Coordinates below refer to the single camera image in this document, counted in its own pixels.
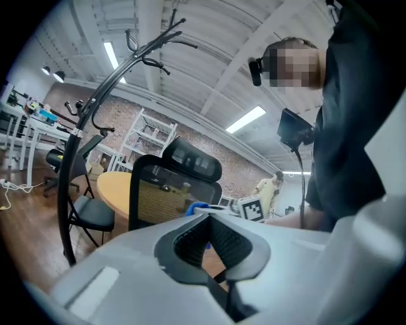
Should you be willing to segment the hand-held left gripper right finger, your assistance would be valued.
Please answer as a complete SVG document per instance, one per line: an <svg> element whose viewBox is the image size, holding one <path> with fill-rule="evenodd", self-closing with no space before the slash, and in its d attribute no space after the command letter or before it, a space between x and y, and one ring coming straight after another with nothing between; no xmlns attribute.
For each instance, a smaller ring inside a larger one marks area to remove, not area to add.
<svg viewBox="0 0 406 325"><path fill-rule="evenodd" d="M211 242L225 264L228 310L211 325L330 325L323 297L327 278L318 258L328 236L211 214Z"/></svg>

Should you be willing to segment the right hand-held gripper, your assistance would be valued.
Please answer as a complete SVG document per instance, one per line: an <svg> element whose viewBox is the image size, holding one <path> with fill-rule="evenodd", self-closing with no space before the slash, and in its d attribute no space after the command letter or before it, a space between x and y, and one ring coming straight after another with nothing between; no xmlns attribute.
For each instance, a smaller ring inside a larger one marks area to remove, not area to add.
<svg viewBox="0 0 406 325"><path fill-rule="evenodd" d="M229 210L232 215L253 222L264 222L265 216L259 196L249 196L241 199L229 199L227 203L216 205L200 205L193 208L194 212L198 209L208 209L209 211Z"/></svg>

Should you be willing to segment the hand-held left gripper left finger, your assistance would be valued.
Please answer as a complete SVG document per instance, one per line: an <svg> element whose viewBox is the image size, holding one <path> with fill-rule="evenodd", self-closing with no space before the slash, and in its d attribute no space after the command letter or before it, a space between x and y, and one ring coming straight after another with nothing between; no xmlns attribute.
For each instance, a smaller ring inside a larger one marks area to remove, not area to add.
<svg viewBox="0 0 406 325"><path fill-rule="evenodd" d="M122 234L69 269L52 297L91 325L235 325L205 286L169 277L154 256L193 216Z"/></svg>

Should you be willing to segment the black mesh office chair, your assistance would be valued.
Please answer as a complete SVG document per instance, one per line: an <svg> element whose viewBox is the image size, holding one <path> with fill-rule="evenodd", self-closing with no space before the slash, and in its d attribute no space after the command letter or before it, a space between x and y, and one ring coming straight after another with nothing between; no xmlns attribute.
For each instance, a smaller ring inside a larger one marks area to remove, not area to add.
<svg viewBox="0 0 406 325"><path fill-rule="evenodd" d="M161 157L144 155L131 172L128 230L168 222L186 215L196 202L218 204L221 163L176 137Z"/></svg>

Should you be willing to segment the person's right forearm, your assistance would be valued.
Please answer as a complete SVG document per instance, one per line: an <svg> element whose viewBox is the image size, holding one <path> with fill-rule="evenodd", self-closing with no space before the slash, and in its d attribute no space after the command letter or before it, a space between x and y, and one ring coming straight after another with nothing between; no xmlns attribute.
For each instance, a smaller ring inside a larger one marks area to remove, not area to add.
<svg viewBox="0 0 406 325"><path fill-rule="evenodd" d="M322 211L307 206L304 209L303 227L301 226L300 213L291 213L283 217L270 218L265 222L265 224L294 229L317 230L321 224L323 215L324 213Z"/></svg>

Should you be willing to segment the black folding chair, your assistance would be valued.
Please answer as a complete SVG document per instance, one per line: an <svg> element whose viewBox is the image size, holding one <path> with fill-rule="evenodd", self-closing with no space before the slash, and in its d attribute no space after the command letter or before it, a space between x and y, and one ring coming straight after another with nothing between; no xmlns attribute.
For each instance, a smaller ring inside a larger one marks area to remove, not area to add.
<svg viewBox="0 0 406 325"><path fill-rule="evenodd" d="M89 233L89 230L101 232L101 244L103 244L104 234L107 232L111 234L114 230L115 212L105 202L95 197L88 175L84 176L87 187L83 195L79 196L75 201L68 196L70 206L69 230L71 230L72 226L82 228L91 242L98 248L100 245Z"/></svg>

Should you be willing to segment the round wooden table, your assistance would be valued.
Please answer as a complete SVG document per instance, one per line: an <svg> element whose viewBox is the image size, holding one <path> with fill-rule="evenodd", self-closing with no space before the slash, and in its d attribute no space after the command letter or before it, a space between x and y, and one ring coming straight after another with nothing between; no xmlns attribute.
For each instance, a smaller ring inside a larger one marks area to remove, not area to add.
<svg viewBox="0 0 406 325"><path fill-rule="evenodd" d="M137 202L137 227L144 228L185 216L193 201L178 189L144 180L139 192L130 198L131 173L111 171L96 182L98 194L115 213L129 219L129 205Z"/></svg>

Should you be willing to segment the white metal shelf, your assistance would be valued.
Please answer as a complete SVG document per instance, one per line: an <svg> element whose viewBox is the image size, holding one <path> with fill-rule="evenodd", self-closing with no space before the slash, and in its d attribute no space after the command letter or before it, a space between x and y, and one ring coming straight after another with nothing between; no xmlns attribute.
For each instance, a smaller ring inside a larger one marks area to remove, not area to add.
<svg viewBox="0 0 406 325"><path fill-rule="evenodd" d="M174 140L177 126L177 123L167 124L141 109L121 143L114 171L131 171L137 158L144 155L161 157Z"/></svg>

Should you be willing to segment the white side table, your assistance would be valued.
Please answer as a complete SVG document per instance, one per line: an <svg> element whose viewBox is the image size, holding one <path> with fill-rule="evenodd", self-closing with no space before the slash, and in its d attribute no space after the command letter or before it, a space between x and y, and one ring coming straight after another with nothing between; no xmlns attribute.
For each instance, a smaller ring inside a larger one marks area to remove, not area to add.
<svg viewBox="0 0 406 325"><path fill-rule="evenodd" d="M102 143L99 143L89 154L88 162L102 164L102 159L108 160L105 166L105 171L115 171L118 167L118 162L124 159L124 154L112 149Z"/></svg>

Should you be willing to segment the black chest-mounted device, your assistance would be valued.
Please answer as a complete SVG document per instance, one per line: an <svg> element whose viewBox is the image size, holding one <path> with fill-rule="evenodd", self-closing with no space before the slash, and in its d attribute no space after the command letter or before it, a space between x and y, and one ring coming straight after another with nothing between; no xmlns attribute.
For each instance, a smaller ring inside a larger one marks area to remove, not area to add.
<svg viewBox="0 0 406 325"><path fill-rule="evenodd" d="M301 144L312 144L315 138L314 127L288 108L282 111L277 135L292 151L298 150Z"/></svg>

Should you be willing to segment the cardboard box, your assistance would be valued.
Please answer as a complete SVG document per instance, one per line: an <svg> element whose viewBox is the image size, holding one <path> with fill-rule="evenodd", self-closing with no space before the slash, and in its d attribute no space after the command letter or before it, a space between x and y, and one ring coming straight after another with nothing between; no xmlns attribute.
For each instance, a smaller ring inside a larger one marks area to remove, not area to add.
<svg viewBox="0 0 406 325"><path fill-rule="evenodd" d="M104 172L104 168L98 162L86 162L86 171L90 180L97 181L98 177Z"/></svg>

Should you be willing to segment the black tripod stand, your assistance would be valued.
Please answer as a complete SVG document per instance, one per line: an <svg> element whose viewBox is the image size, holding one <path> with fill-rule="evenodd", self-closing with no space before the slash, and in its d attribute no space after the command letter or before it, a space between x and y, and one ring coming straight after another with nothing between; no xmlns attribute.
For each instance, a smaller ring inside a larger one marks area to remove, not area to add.
<svg viewBox="0 0 406 325"><path fill-rule="evenodd" d="M146 66L158 68L164 71L167 75L171 74L163 64L153 58L149 58L149 54L155 50L161 49L167 43L183 44L191 48L198 48L198 46L194 44L181 41L176 38L177 36L180 36L182 32L173 32L173 29L186 22L185 18L176 21L176 13L177 9L174 8L169 21L169 27L164 32L161 32L156 38L143 46L138 46L138 43L135 38L132 37L131 32L126 30L126 43L131 54L122 63L120 63L118 67L116 67L104 79L104 81L101 82L101 84L96 88L95 92L84 104L84 107L79 110L79 120L73 131L70 132L70 136L65 147L65 152L63 153L63 159L59 170L57 193L57 212L60 237L63 244L64 256L66 257L70 266L76 264L76 259L72 248L68 226L69 184L75 156L82 139L83 129L89 120L94 119L95 114L98 112L101 104L105 101L110 92L136 64L142 63Z"/></svg>

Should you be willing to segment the person's black shirt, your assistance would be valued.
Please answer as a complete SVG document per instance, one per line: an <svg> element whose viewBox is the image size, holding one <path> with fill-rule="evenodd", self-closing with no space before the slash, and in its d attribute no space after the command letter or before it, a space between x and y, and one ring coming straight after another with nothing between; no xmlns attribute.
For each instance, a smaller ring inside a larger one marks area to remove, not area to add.
<svg viewBox="0 0 406 325"><path fill-rule="evenodd" d="M337 0L339 18L329 39L323 103L315 121L313 162L306 201L322 212L330 232L382 197L383 184L365 146L389 115L385 85L390 68L372 15L374 0Z"/></svg>

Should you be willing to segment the white work table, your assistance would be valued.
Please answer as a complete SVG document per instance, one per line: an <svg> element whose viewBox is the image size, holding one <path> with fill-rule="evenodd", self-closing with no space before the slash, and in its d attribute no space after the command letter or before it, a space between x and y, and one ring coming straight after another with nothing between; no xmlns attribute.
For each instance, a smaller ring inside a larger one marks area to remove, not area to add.
<svg viewBox="0 0 406 325"><path fill-rule="evenodd" d="M58 130L56 126L50 126L44 122L41 122L32 117L27 119L27 133L23 140L21 158L20 158L20 170L23 170L23 159L25 158L25 152L27 149L27 144L29 137L31 136L30 146L29 146L29 158L27 165L27 181L26 184L30 187L32 186L32 166L34 161L34 154L36 146L39 143L39 135L47 135L57 140L67 141L69 138L69 133Z"/></svg>
<svg viewBox="0 0 406 325"><path fill-rule="evenodd" d="M13 129L13 133L11 136L11 142L10 142L10 151L9 151L9 159L8 159L9 167L11 167L11 165L12 165L13 154L15 153L16 134L17 134L18 128L20 126L22 117L27 118L27 122L26 122L27 132L26 132L25 140L23 141L23 147L22 147L22 151L20 154L20 163L23 163L23 161L25 159L25 149L27 146L27 141L28 141L29 135L31 133L31 130L34 131L32 140L31 140L31 145L30 145L29 162L27 165L27 174L31 175L33 161L34 161L34 152L36 149L37 139L38 139L38 131L36 130L36 124L34 122L34 114L29 114L26 111L24 111L23 108L12 107L11 105L9 105L7 103L0 103L0 111L4 111L5 113L11 115L11 121L9 123L9 128L6 133L6 141L4 144L6 149L8 148L8 140L9 140L9 136L10 136L11 127L13 125L13 119L14 118L16 119L15 127Z"/></svg>

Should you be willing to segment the blue box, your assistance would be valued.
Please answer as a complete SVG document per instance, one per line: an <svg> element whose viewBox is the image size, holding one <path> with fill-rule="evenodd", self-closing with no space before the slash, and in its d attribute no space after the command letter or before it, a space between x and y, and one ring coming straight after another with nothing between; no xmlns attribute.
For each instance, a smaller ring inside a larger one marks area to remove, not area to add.
<svg viewBox="0 0 406 325"><path fill-rule="evenodd" d="M54 124L57 122L58 118L56 115L51 113L48 110L40 109L38 113L38 117L47 123Z"/></svg>

